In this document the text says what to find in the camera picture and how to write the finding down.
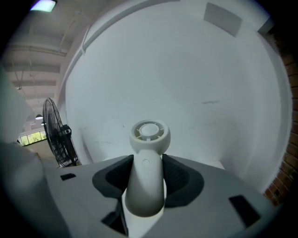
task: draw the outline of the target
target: standing fan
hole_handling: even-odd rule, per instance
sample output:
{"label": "standing fan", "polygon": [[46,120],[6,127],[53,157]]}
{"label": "standing fan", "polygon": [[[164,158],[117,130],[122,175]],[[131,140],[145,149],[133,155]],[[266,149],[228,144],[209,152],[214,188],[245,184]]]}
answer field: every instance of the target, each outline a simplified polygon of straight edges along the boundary
{"label": "standing fan", "polygon": [[58,164],[76,166],[78,157],[71,140],[71,129],[62,124],[58,109],[50,98],[43,104],[42,115],[47,141]]}

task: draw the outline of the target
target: brick wall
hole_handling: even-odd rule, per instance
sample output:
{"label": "brick wall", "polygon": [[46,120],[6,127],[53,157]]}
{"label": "brick wall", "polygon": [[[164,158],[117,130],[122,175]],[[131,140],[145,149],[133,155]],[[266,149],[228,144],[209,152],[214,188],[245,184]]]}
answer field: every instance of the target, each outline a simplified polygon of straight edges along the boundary
{"label": "brick wall", "polygon": [[275,30],[272,30],[271,34],[273,34],[287,70],[293,100],[292,128],[289,144],[277,176],[264,193],[274,205],[279,205],[284,203],[293,182],[298,180],[298,67],[297,61],[295,61],[281,35],[275,32]]}

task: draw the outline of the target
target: ceiling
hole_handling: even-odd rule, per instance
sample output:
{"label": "ceiling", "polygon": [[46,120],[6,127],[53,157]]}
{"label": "ceiling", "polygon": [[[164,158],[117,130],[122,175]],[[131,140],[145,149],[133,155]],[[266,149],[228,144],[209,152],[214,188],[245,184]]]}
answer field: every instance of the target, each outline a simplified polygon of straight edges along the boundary
{"label": "ceiling", "polygon": [[[50,13],[31,11],[4,51],[1,64],[34,114],[55,97],[65,58],[76,36],[103,10],[108,0],[58,0]],[[34,115],[27,123],[34,121]],[[31,129],[40,126],[40,122]]]}

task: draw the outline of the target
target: window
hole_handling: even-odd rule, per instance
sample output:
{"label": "window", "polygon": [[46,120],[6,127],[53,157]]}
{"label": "window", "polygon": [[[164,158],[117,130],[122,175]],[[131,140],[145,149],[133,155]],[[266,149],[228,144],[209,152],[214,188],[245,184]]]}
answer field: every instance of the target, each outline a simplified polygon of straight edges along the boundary
{"label": "window", "polygon": [[29,144],[27,136],[22,136],[20,138],[20,141],[21,141],[22,145],[28,145]]}
{"label": "window", "polygon": [[35,143],[35,142],[38,142],[38,141],[44,140],[44,139],[47,139],[46,132],[41,131],[41,132],[35,132],[32,134],[29,134],[27,136],[22,136],[20,138],[20,141],[21,141],[22,145],[24,146],[24,145],[29,145],[29,144],[32,144],[32,143]]}

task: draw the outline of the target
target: ceiling light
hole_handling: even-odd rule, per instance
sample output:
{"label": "ceiling light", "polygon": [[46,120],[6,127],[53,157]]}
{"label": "ceiling light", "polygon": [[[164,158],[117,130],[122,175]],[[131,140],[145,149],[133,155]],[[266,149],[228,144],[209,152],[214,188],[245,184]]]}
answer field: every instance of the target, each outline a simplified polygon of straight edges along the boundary
{"label": "ceiling light", "polygon": [[56,5],[57,1],[54,0],[39,0],[30,11],[43,11],[43,12],[51,12]]}
{"label": "ceiling light", "polygon": [[36,120],[41,120],[41,119],[43,119],[43,117],[42,117],[42,115],[37,114],[35,119],[36,119]]}

